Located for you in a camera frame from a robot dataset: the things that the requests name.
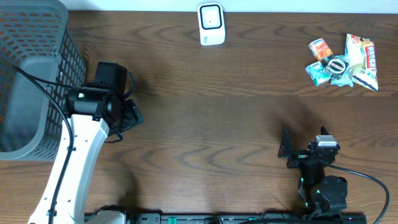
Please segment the small teal white box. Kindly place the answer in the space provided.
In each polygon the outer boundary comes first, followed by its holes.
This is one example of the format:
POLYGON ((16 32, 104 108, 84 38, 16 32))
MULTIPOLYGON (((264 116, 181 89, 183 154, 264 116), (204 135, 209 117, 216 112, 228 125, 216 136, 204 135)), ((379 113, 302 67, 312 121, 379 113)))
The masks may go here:
POLYGON ((306 66, 305 71, 316 86, 322 85, 331 80, 331 76, 324 72, 324 66, 321 62, 315 62, 306 66))

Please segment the teal candy wrapper packet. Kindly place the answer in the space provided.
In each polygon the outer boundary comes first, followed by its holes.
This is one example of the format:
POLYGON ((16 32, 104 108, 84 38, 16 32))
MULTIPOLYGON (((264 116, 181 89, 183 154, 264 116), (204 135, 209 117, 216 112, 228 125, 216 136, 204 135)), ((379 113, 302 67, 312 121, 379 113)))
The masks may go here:
POLYGON ((345 73, 341 77, 331 77, 331 85, 338 85, 338 86, 344 86, 344 85, 349 85, 350 87, 353 87, 353 81, 351 79, 351 76, 349 74, 348 68, 345 71, 345 73))

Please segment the dark green round-label packet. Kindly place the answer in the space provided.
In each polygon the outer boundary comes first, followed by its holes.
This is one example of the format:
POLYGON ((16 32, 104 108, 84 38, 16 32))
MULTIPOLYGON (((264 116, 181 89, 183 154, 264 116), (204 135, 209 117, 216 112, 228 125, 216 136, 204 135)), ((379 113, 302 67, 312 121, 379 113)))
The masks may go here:
POLYGON ((348 62, 344 55, 332 55, 324 59, 323 73, 331 77, 341 77, 348 68, 348 62))

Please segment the small orange juice box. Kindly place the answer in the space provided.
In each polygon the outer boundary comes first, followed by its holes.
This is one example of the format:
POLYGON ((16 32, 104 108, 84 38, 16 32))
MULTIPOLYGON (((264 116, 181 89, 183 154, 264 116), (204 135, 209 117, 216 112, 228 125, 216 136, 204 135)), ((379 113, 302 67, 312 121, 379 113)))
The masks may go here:
POLYGON ((318 60, 321 61, 327 57, 333 55, 331 48, 325 42, 323 38, 319 38, 309 43, 309 49, 311 50, 313 56, 318 60))

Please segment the large white snack bag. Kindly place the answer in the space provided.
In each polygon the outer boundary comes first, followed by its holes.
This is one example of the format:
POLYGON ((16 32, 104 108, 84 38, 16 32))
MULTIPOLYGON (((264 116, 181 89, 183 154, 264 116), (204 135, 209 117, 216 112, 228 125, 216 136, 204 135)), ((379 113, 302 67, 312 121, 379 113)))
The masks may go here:
POLYGON ((374 42, 364 37, 347 34, 345 57, 348 59, 348 71, 352 81, 377 92, 379 85, 374 42))

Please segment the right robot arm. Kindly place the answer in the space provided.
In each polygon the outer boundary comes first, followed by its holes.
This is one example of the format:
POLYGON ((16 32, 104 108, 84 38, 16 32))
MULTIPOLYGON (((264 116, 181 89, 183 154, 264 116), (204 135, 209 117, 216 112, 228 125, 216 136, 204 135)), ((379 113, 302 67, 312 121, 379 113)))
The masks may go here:
POLYGON ((324 168, 335 161, 340 145, 321 127, 320 134, 306 149, 294 149, 292 138, 285 129, 278 151, 279 158, 287 159, 287 168, 299 169, 299 197, 308 212, 305 219, 342 215, 347 208, 348 184, 345 178, 325 175, 324 168))

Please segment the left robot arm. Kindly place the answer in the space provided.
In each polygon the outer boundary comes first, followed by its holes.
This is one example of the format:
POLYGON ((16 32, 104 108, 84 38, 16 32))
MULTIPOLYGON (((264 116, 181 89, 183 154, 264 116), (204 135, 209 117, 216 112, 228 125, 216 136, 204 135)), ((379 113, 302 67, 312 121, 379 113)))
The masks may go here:
POLYGON ((98 154, 106 139, 143 122, 125 83, 73 87, 65 97, 62 137, 49 181, 29 223, 84 223, 98 154))

